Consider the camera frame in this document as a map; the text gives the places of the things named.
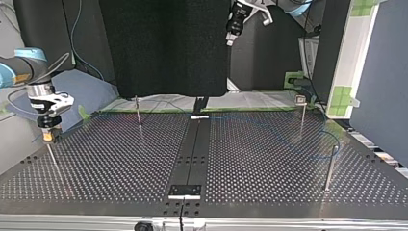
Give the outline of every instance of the metal table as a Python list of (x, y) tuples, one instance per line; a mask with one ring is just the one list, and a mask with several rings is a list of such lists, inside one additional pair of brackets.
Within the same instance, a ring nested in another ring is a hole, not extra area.
[[(149, 220), (166, 230), (179, 223), (408, 229), (408, 181), (320, 113), (307, 112), (303, 127), (298, 111), (141, 119), (140, 129), (134, 114), (98, 115), (53, 147), (57, 166), (42, 149), (1, 175), (0, 230), (22, 220), (132, 229)], [(200, 198), (169, 199), (180, 185), (199, 186)]]

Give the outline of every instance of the wire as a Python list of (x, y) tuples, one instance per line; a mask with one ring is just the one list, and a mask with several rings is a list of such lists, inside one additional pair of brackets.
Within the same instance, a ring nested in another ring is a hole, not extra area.
[(47, 73), (41, 75), (40, 77), (34, 79), (33, 81), (28, 82), (28, 83), (25, 84), (25, 85), (34, 84), (34, 83), (38, 82), (39, 80), (41, 80), (41, 79), (43, 79), (43, 78), (45, 78), (45, 77), (48, 77), (50, 74), (52, 74), (52, 73), (54, 73), (55, 71), (57, 71), (57, 70), (65, 63), (65, 61), (68, 59), (68, 57), (69, 57), (69, 53), (63, 54), (63, 55), (62, 55), (61, 57), (59, 57), (53, 64), (51, 64), (51, 65), (48, 67), (48, 69), (53, 68), (53, 66), (54, 66), (55, 64), (58, 64), (57, 66), (55, 66), (53, 69), (49, 70)]
[(318, 92), (317, 92), (316, 89), (315, 89), (315, 85), (313, 84), (313, 81), (312, 81), (312, 75), (313, 75), (313, 73), (311, 73), (310, 70), (309, 70), (309, 66), (308, 66), (308, 64), (307, 64), (307, 55), (306, 55), (306, 36), (307, 36), (307, 30), (306, 30), (306, 28), (307, 28), (307, 22), (308, 22), (308, 20), (309, 20), (310, 10), (312, 9), (312, 6), (313, 6), (313, 3), (314, 3), (314, 2), (315, 2), (315, 1), (310, 1), (310, 6), (309, 6), (308, 11), (307, 11), (307, 14), (306, 14), (305, 25), (304, 25), (304, 27), (303, 27), (303, 29), (304, 29), (304, 34), (303, 34), (303, 53), (304, 53), (304, 59), (305, 59), (305, 62), (306, 62), (306, 71), (307, 71), (307, 75), (309, 76), (309, 78), (306, 77), (306, 76), (304, 76), (304, 77), (305, 77), (305, 79), (309, 80), (310, 85), (312, 86), (313, 92), (315, 93), (316, 99), (318, 100), (318, 102), (320, 103), (321, 107), (322, 107), (323, 110), (324, 110), (324, 113), (326, 114), (326, 109), (322, 106), (322, 104), (321, 104), (322, 101), (321, 101), (321, 99), (320, 99), (320, 97), (319, 97), (319, 95), (318, 95)]
[(6, 116), (6, 117), (0, 119), (0, 122), (6, 121), (7, 119), (12, 118), (12, 117), (14, 117), (14, 116), (15, 116), (15, 114), (11, 114), (11, 115), (9, 115), (9, 116)]
[[(248, 123), (252, 123), (252, 124), (267, 128), (267, 129), (269, 129), (269, 131), (271, 131), (276, 136), (276, 138), (278, 140), (280, 140), (282, 143), (284, 143), (286, 146), (288, 146), (291, 151), (293, 151), (294, 153), (301, 153), (295, 146), (291, 145), (288, 141), (286, 141), (286, 139), (283, 138), (279, 133), (275, 132), (274, 127), (272, 125), (270, 125), (270, 124), (266, 124), (266, 123), (260, 122), (258, 120), (255, 120), (255, 119), (248, 119), (248, 118), (244, 118), (244, 117), (231, 116), (231, 115), (222, 116), (222, 117), (210, 117), (210, 119), (226, 119), (226, 118), (234, 118), (234, 119), (238, 119), (238, 120), (244, 120), (244, 121), (246, 121)], [(323, 118), (324, 118), (324, 123), (323, 123), (322, 129), (319, 131), (319, 133), (326, 134), (326, 135), (329, 135), (330, 137), (332, 137), (336, 141), (337, 146), (339, 148), (335, 153), (333, 153), (333, 155), (330, 155), (330, 156), (323, 156), (323, 155), (314, 156), (314, 157), (312, 157), (312, 159), (314, 159), (314, 160), (331, 159), (332, 157), (338, 155), (340, 153), (340, 150), (341, 150), (341, 143), (340, 143), (339, 139), (335, 135), (333, 135), (332, 133), (327, 132), (327, 131), (324, 130), (324, 124), (326, 123), (327, 120), (326, 120), (325, 115), (324, 115)]]
[[(12, 5), (5, 3), (3, 1), (0, 1), (0, 6), (5, 6), (8, 9), (10, 9), (14, 14), (15, 14), (15, 9), (13, 8)], [(18, 27), (13, 23), (13, 21), (9, 18), (9, 16), (0, 8), (0, 10), (4, 13), (5, 17), (7, 18), (7, 20), (9, 20), (10, 24), (12, 24), (12, 26), (15, 28), (15, 30), (20, 33), (20, 29), (18, 29)]]
[(71, 46), (72, 46), (72, 51), (75, 55), (75, 57), (80, 60), (82, 63), (86, 64), (87, 66), (89, 66), (90, 68), (92, 68), (94, 71), (96, 71), (96, 73), (98, 73), (99, 77), (101, 78), (101, 80), (105, 81), (105, 78), (103, 77), (103, 74), (92, 64), (86, 62), (76, 51), (75, 49), (75, 45), (74, 45), (74, 33), (75, 33), (75, 29), (78, 25), (78, 21), (81, 17), (81, 13), (82, 13), (82, 0), (79, 0), (79, 10), (78, 10), (78, 15), (77, 18), (75, 19), (74, 25), (72, 26), (72, 31), (71, 31)]
[(48, 113), (43, 113), (43, 114), (32, 113), (32, 112), (26, 111), (26, 110), (24, 110), (24, 109), (18, 108), (18, 107), (12, 102), (11, 97), (12, 97), (12, 95), (14, 95), (14, 94), (16, 94), (16, 93), (18, 93), (18, 92), (20, 92), (20, 91), (22, 91), (22, 90), (25, 90), (25, 89), (15, 90), (15, 91), (13, 91), (13, 92), (11, 92), (11, 93), (9, 93), (9, 94), (7, 95), (7, 101), (10, 103), (10, 105), (12, 105), (14, 108), (16, 108), (17, 110), (19, 110), (20, 112), (23, 112), (23, 113), (25, 113), (25, 114), (34, 115), (34, 116), (46, 116), (46, 115), (48, 115)]
[(312, 4), (312, 2), (315, 2), (317, 0), (305, 0), (304, 2), (299, 2), (297, 0), (290, 0), (290, 1), (296, 5), (306, 5), (306, 4)]
[(159, 102), (159, 103), (166, 103), (166, 104), (171, 105), (173, 108), (176, 108), (176, 109), (180, 110), (180, 111), (183, 112), (184, 114), (188, 114), (188, 115), (191, 114), (191, 113), (188, 113), (187, 111), (185, 111), (184, 109), (182, 109), (182, 108), (180, 108), (180, 107), (177, 107), (177, 106), (175, 106), (173, 103), (168, 102), (168, 101), (159, 101), (159, 100), (146, 99), (146, 100), (141, 100), (140, 103), (141, 103), (141, 102)]
[(9, 8), (13, 13), (15, 13), (15, 8), (9, 3), (0, 1), (0, 6), (5, 6), (5, 7)]

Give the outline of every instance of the metal rod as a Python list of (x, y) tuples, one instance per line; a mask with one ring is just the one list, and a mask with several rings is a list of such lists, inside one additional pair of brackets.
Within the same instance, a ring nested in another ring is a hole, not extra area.
[(141, 128), (141, 119), (140, 119), (140, 111), (139, 111), (139, 99), (138, 99), (137, 95), (135, 97), (135, 101), (136, 101), (136, 112), (138, 114), (139, 127)]
[(51, 145), (47, 144), (47, 148), (48, 148), (48, 152), (50, 153), (52, 162), (54, 163), (54, 165), (57, 165), (57, 160), (55, 159), (54, 152), (51, 149)]
[(302, 128), (303, 128), (303, 124), (304, 124), (304, 122), (305, 122), (306, 105), (307, 105), (307, 104), (305, 104), (305, 105), (303, 106), (302, 125), (301, 125)]
[(334, 145), (333, 149), (332, 149), (332, 153), (331, 153), (329, 169), (328, 169), (328, 172), (327, 172), (326, 184), (324, 186), (325, 191), (328, 191), (329, 187), (330, 187), (330, 181), (331, 181), (331, 178), (332, 178), (332, 175), (333, 175), (333, 167), (334, 167), (334, 162), (335, 162), (334, 158), (335, 158), (336, 152), (338, 150), (339, 150), (339, 147)]

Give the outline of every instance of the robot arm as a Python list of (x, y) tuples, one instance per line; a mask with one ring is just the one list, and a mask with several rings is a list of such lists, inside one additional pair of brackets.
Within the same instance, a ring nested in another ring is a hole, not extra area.
[(235, 39), (243, 31), (243, 24), (257, 11), (262, 12), (264, 26), (272, 23), (272, 15), (267, 8), (267, 5), (271, 4), (274, 5), (271, 1), (265, 4), (264, 0), (235, 0), (227, 23), (227, 45), (234, 44)]
[(0, 57), (0, 89), (26, 86), (31, 106), (37, 110), (38, 127), (46, 143), (56, 142), (61, 133), (60, 114), (68, 111), (73, 97), (56, 92), (48, 73), (48, 63), (42, 50), (16, 49), (13, 58)]

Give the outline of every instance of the black fabric backdrop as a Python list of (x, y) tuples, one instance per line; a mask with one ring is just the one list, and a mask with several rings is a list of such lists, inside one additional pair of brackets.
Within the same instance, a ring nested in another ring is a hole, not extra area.
[(120, 96), (227, 91), (229, 0), (101, 0)]

